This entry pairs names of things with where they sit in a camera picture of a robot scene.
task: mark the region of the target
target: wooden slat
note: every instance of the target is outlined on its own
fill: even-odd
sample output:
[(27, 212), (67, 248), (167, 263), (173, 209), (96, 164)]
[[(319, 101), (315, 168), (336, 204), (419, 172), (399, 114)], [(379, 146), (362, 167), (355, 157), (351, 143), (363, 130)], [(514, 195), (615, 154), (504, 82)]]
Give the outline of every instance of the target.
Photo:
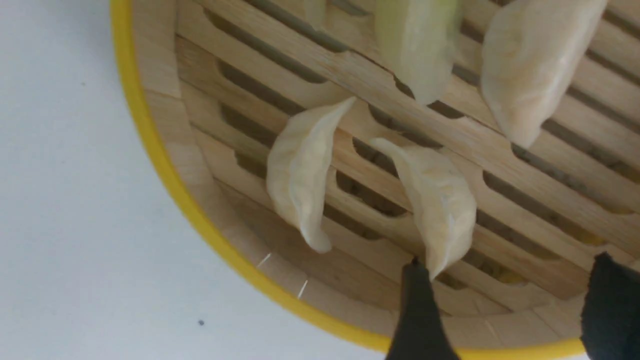
[(479, 225), (472, 246), (560, 299), (576, 296), (586, 289), (588, 273), (567, 260), (536, 258)]
[(453, 347), (504, 347), (492, 326), (484, 318), (443, 318), (442, 325)]
[(533, 242), (591, 271), (596, 249), (589, 247), (557, 227), (531, 214), (486, 185), (482, 168), (451, 151), (443, 151), (465, 175), (479, 207)]
[(505, 347), (526, 347), (560, 340), (553, 328), (531, 310), (486, 319)]
[(608, 9), (640, 28), (640, 3), (636, 0), (611, 0)]
[(396, 319), (391, 311), (350, 299), (310, 277), (300, 299), (342, 321), (386, 336), (392, 336)]
[[(306, 22), (300, 0), (270, 0), (298, 20)], [(373, 31), (373, 16), (352, 17), (327, 1), (327, 14), (322, 32), (364, 54), (376, 63), (383, 63)]]
[(447, 273), (513, 311), (551, 304), (556, 299), (533, 284), (524, 286), (502, 284), (464, 261), (453, 264)]
[(175, 0), (136, 0), (132, 4), (133, 35), (142, 86), (147, 90), (180, 98), (173, 51)]
[(173, 51), (176, 0), (134, 0), (131, 13), (136, 36)]
[(276, 252), (271, 252), (256, 266), (264, 275), (297, 297), (308, 276)]

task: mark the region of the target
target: raw dumpling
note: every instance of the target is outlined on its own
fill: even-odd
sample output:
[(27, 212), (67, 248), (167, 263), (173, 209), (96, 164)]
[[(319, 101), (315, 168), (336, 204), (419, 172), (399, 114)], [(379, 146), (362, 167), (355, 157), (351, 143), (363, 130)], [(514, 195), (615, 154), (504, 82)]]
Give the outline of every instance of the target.
[(352, 97), (290, 118), (267, 159), (267, 192), (276, 212), (297, 227), (307, 244), (320, 253), (331, 250), (331, 241), (320, 223), (333, 133), (355, 100)]
[(320, 30), (324, 26), (327, 0), (305, 0), (305, 18), (311, 26)]
[(481, 88), (502, 132), (529, 148), (556, 111), (607, 0), (516, 0), (484, 36)]
[(382, 58), (415, 100), (429, 105), (451, 79), (462, 23), (460, 0), (378, 0), (376, 40)]
[(437, 151), (399, 147), (375, 138), (371, 145), (396, 164), (411, 205), (413, 221), (427, 247), (427, 269), (435, 278), (471, 248), (476, 224), (476, 200), (467, 180)]

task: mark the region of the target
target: white countertop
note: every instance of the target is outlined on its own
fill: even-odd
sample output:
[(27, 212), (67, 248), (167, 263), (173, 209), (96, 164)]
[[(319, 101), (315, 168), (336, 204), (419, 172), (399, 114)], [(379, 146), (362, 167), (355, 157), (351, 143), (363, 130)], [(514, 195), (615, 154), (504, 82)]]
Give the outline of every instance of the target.
[(272, 303), (192, 230), (129, 116), (107, 0), (5, 0), (0, 44), (0, 358), (384, 358)]

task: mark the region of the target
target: bamboo steamer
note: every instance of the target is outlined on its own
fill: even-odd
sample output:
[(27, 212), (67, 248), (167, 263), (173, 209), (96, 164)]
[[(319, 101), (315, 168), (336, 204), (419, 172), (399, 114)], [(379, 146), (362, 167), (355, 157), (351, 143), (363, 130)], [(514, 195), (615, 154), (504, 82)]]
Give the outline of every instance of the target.
[[(472, 252), (434, 283), (445, 330), (457, 348), (527, 348), (466, 358), (579, 352), (593, 256), (640, 264), (636, 0), (610, 2), (529, 151), (502, 136), (476, 86), (482, 35), (499, 8), (489, 0), (464, 0), (455, 76), (428, 108), (384, 68), (374, 0), (333, 1), (321, 31), (305, 22), (303, 0), (114, 3), (125, 92), (178, 205), (258, 289), (337, 336), (384, 351), (401, 267), (424, 256), (393, 164), (365, 145), (372, 137), (439, 149), (476, 196)], [(273, 212), (264, 167), (289, 116), (352, 95), (328, 174), (323, 227), (334, 249), (320, 255)]]

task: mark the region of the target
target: dumpling wrapper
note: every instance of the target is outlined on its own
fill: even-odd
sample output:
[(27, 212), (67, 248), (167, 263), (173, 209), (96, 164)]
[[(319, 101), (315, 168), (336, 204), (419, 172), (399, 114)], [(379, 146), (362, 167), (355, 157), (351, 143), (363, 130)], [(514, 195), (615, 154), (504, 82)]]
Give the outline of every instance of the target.
[(516, 0), (484, 36), (481, 90), (502, 132), (528, 149), (556, 111), (607, 0)]
[(429, 105), (447, 90), (461, 24), (461, 0), (376, 1), (380, 54), (418, 103)]
[(320, 224), (333, 134), (355, 101), (352, 97), (291, 117), (267, 158), (267, 192), (276, 212), (320, 253), (332, 248)]
[(391, 157), (411, 205), (413, 221), (427, 247), (431, 279), (471, 248), (476, 199), (467, 180), (439, 152), (419, 146), (399, 147), (375, 138), (370, 144)]

